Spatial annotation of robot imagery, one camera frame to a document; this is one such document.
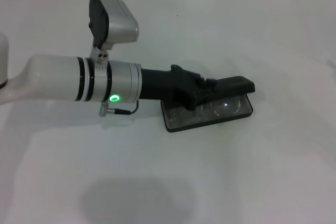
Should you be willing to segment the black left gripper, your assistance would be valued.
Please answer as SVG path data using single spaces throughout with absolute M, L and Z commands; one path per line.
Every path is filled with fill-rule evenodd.
M 141 75 L 140 99 L 171 101 L 189 110 L 206 103 L 217 85 L 217 80 L 205 79 L 178 65 L 169 71 L 141 69 Z

